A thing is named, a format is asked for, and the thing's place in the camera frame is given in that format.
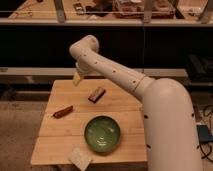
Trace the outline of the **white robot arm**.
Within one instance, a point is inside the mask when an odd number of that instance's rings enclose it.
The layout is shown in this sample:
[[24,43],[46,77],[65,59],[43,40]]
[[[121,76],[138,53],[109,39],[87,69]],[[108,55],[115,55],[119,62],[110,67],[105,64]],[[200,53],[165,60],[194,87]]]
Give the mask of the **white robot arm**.
[[142,103],[149,171],[203,171],[195,114],[188,91],[179,82],[154,79],[98,54],[88,35],[69,48],[77,72],[101,73]]

